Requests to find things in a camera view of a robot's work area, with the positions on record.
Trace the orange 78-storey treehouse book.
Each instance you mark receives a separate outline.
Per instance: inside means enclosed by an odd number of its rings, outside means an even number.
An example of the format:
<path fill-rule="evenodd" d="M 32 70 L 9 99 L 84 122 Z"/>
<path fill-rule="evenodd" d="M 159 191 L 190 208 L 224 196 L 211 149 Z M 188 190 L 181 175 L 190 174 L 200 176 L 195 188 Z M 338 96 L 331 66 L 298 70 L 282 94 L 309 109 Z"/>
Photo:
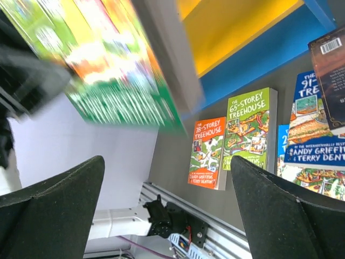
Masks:
<path fill-rule="evenodd" d="M 225 190 L 227 171 L 223 169 L 226 118 L 195 122 L 188 183 L 213 190 Z"/>

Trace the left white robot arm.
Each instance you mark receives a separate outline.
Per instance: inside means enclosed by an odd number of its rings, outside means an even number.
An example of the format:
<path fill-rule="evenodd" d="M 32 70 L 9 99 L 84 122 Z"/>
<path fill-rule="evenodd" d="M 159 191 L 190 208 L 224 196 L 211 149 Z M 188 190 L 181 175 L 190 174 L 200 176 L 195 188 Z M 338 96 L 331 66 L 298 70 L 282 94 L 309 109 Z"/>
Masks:
<path fill-rule="evenodd" d="M 10 124 L 9 107 L 13 101 L 7 94 L 19 88 L 19 73 L 1 69 L 1 194 L 22 188 L 16 164 L 14 138 Z M 178 207 L 163 206 L 161 198 L 127 210 L 98 210 L 89 227 L 88 239 L 96 240 L 113 236 L 158 235 L 168 238 L 171 234 L 189 235 L 189 241 L 202 244 L 196 239 L 207 229 L 206 223 Z"/>

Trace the green 104-storey treehouse book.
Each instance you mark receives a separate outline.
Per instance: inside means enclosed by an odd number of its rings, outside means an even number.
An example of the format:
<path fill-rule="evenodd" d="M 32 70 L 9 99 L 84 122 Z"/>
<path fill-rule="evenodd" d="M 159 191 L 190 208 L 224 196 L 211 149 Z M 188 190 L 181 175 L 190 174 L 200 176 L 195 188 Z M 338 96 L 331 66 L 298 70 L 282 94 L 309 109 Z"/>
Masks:
<path fill-rule="evenodd" d="M 65 93 L 95 124 L 184 129 L 203 100 L 173 1 L 1 1 L 33 53 L 65 64 Z"/>

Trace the colourful wooden bookshelf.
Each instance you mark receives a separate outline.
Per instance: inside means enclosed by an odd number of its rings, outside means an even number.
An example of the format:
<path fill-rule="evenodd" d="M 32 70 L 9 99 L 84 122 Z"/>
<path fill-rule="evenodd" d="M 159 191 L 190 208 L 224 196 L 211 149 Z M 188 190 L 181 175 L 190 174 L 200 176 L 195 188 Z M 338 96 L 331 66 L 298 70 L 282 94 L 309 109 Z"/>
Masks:
<path fill-rule="evenodd" d="M 202 110 L 305 54 L 336 28 L 328 1 L 178 1 Z"/>

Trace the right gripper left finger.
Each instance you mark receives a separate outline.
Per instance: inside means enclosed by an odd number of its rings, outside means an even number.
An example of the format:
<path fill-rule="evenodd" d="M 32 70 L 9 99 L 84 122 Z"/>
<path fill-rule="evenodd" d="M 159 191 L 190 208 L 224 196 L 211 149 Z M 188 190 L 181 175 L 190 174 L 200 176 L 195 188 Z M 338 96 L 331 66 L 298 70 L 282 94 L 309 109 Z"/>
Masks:
<path fill-rule="evenodd" d="M 100 155 L 1 196 L 1 258 L 82 258 L 104 179 Z"/>

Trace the light blue 26-storey book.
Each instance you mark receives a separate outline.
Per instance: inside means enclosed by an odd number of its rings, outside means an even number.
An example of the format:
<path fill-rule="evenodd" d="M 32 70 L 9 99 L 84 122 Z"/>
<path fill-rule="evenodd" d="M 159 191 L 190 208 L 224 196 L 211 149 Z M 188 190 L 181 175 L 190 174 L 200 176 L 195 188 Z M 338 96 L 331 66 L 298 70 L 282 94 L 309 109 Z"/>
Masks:
<path fill-rule="evenodd" d="M 277 176 L 313 192 L 344 201 L 344 171 L 289 166 L 284 162 L 288 125 L 278 126 Z"/>

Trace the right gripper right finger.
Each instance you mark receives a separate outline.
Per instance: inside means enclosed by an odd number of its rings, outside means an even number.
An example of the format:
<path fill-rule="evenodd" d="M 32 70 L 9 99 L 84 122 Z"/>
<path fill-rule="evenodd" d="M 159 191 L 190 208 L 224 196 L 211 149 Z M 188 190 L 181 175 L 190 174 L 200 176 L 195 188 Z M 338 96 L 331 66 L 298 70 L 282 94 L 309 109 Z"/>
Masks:
<path fill-rule="evenodd" d="M 235 155 L 231 174 L 253 258 L 344 258 L 344 202 Z"/>

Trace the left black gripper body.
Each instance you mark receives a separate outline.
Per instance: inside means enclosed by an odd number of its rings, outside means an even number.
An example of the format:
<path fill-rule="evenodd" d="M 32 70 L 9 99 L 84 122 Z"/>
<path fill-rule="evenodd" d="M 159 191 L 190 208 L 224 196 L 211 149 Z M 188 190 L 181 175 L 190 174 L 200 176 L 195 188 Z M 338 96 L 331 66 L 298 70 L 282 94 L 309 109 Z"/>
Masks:
<path fill-rule="evenodd" d="M 9 166 L 14 138 L 8 118 L 33 115 L 64 91 L 73 77 L 65 64 L 39 59 L 1 13 L 1 167 Z"/>

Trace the dark two cities book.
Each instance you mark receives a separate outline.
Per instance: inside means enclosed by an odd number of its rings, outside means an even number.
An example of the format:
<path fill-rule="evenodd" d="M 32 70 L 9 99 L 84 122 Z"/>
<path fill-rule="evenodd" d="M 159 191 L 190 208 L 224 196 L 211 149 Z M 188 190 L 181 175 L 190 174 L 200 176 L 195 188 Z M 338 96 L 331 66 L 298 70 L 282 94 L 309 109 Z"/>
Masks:
<path fill-rule="evenodd" d="M 344 26 L 308 43 L 333 135 L 344 136 Z"/>

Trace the dark blue 91-storey book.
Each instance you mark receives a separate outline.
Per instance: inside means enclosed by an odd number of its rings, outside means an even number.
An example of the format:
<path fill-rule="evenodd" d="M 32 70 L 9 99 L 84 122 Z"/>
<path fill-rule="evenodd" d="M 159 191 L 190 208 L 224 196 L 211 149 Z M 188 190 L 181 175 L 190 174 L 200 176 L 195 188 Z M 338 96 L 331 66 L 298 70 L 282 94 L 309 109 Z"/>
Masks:
<path fill-rule="evenodd" d="M 344 170 L 344 137 L 329 129 L 313 70 L 298 74 L 284 162 L 303 168 Z"/>

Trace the lime 65-storey treehouse book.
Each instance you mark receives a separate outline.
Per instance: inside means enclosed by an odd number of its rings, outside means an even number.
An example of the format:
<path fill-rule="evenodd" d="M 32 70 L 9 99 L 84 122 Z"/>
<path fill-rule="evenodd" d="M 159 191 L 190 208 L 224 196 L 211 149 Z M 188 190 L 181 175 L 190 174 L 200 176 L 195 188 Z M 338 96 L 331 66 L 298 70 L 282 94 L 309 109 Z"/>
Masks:
<path fill-rule="evenodd" d="M 222 169 L 229 171 L 238 155 L 274 172 L 277 104 L 278 92 L 269 87 L 228 99 Z"/>

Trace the aluminium mounting rail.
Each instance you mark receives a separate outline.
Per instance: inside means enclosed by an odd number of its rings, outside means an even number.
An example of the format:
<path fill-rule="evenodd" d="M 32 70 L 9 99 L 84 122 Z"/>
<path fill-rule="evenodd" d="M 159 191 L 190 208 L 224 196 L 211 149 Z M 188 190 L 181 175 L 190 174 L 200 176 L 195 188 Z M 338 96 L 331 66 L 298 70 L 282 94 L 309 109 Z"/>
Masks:
<path fill-rule="evenodd" d="M 243 231 L 162 187 L 152 183 L 142 185 L 141 202 L 153 201 L 157 196 L 160 196 L 164 206 L 168 206 L 171 210 L 181 209 L 191 214 L 193 220 L 197 220 L 196 224 L 191 226 L 191 238 L 188 234 L 181 234 L 188 241 L 191 239 L 189 243 L 194 243 L 204 249 L 213 258 L 252 258 L 249 243 Z"/>

